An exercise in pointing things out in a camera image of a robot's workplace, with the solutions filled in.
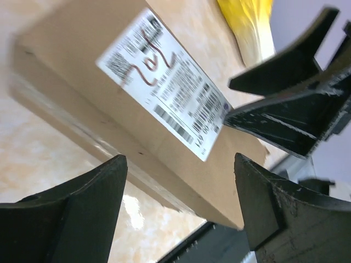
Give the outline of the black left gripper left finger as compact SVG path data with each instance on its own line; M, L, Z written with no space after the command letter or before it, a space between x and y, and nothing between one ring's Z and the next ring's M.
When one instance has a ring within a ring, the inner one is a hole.
M117 155L15 203L1 204L1 262L107 262L127 178Z

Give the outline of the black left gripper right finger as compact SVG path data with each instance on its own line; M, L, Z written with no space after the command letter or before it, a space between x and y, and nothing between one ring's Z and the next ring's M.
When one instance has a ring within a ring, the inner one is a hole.
M240 153L234 173L258 262L350 262L350 202L276 175Z

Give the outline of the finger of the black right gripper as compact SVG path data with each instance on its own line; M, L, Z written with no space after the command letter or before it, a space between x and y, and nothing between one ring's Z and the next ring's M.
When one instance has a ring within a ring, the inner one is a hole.
M268 96L294 86L320 72L314 58L339 10L324 7L313 23L291 45L265 62L235 76L231 90Z
M350 67L330 68L294 87L231 111L225 125L299 158L350 123Z

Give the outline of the brown cardboard express box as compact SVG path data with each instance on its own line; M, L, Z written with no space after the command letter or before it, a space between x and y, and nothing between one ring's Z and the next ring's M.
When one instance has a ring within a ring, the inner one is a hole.
M95 158L127 157L132 183L168 208L242 228L234 157L254 136L223 124L251 96L215 1L62 1L18 32L14 96Z

